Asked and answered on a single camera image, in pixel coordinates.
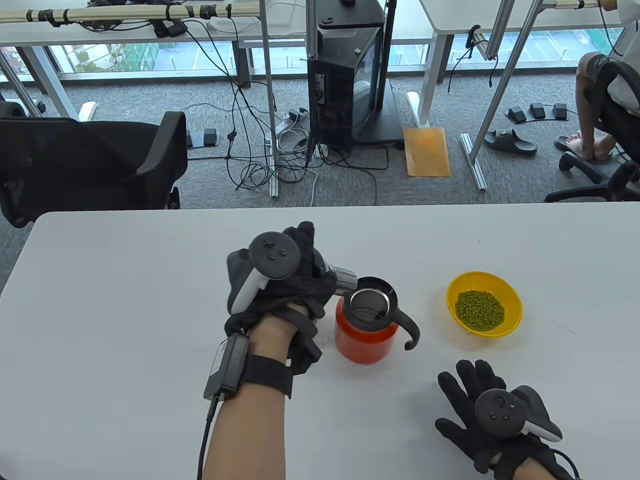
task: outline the yellow bowl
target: yellow bowl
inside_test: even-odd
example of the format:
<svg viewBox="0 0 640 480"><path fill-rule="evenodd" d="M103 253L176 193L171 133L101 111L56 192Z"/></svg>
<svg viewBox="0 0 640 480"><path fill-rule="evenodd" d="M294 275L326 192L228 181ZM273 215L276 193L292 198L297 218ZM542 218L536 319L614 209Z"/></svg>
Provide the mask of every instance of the yellow bowl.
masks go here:
<svg viewBox="0 0 640 480"><path fill-rule="evenodd" d="M469 328L456 315L456 301L458 295L469 290L489 292L495 296L504 307L504 322L488 332L478 332ZM447 307L449 313L462 328L481 337L495 339L505 337L518 328L522 320L522 302L511 286L499 276L483 271L470 271L456 278L447 290Z"/></svg>

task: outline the bare foot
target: bare foot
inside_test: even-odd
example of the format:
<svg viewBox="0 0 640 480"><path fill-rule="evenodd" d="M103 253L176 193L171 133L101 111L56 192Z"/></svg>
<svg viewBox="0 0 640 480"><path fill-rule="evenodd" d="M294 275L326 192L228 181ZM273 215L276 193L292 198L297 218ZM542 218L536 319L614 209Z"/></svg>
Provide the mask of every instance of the bare foot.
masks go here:
<svg viewBox="0 0 640 480"><path fill-rule="evenodd" d="M593 148L585 148L582 143L582 132L579 130L578 133L567 137L565 145L574 154L585 160L605 161L609 158L610 150L607 150L607 146L602 142L602 138L598 138L594 142Z"/></svg>

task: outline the chair armrest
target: chair armrest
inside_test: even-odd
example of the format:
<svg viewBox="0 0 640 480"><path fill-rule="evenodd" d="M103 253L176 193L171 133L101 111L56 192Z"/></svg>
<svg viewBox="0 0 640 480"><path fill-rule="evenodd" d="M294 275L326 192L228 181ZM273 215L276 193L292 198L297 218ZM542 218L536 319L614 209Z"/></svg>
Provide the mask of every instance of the chair armrest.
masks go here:
<svg viewBox="0 0 640 480"><path fill-rule="evenodd" d="M151 144L144 163L138 167L136 175L143 177L155 170L169 157L179 157L187 161L187 117L181 111L168 111L164 114L158 132Z"/></svg>
<svg viewBox="0 0 640 480"><path fill-rule="evenodd" d="M593 89L593 112L596 118L600 118L605 99L609 96L607 88L616 77L620 76L629 85L640 105L640 75L634 68L620 60L610 60L605 63L596 78L596 86Z"/></svg>
<svg viewBox="0 0 640 480"><path fill-rule="evenodd" d="M9 118L17 116L26 116L24 110L19 103L16 102L0 102L0 118Z"/></svg>

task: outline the black glove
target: black glove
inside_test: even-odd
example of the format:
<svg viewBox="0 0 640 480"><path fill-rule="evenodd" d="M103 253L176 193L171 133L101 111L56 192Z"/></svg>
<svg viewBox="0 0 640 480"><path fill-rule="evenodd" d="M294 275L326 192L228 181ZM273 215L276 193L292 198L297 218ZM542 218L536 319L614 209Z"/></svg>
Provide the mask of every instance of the black glove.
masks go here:
<svg viewBox="0 0 640 480"><path fill-rule="evenodd" d="M573 480L567 471L556 462L556 457L547 444L532 434L520 434L514 438L498 438L484 430L476 419L476 400L492 388L506 390L504 380L493 373L489 363L477 360L476 366L468 360L460 360L456 371L465 393L458 381L449 372L438 375L438 384L447 396L466 429L459 427L449 419L436 420L436 428L444 436L460 448L471 460L474 468L485 474L494 470L496 480L511 480L516 469L527 459L536 459L558 480ZM502 454L493 465L492 459Z"/></svg>
<svg viewBox="0 0 640 480"><path fill-rule="evenodd" d="M291 237L300 249L298 270L283 280L269 280L264 290L258 291L246 312L234 314L225 323L227 335L248 332L265 314L274 314L295 325L298 329L289 347L291 369L294 375L307 371L318 361L322 352L314 344L317 328L313 320L324 317L324 306L335 294L336 277L324 272L314 263L314 224L304 221L298 228L289 227L283 232ZM295 303L308 308L305 316L289 308Z"/></svg>

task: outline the green bean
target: green bean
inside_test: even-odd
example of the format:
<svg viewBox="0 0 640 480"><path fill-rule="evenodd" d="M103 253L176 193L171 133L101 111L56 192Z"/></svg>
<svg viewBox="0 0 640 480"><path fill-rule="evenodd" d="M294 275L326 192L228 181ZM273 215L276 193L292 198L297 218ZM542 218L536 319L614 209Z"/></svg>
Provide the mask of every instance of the green bean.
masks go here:
<svg viewBox="0 0 640 480"><path fill-rule="evenodd" d="M468 290L458 295L456 315L477 332L488 332L504 322L504 307L489 292Z"/></svg>

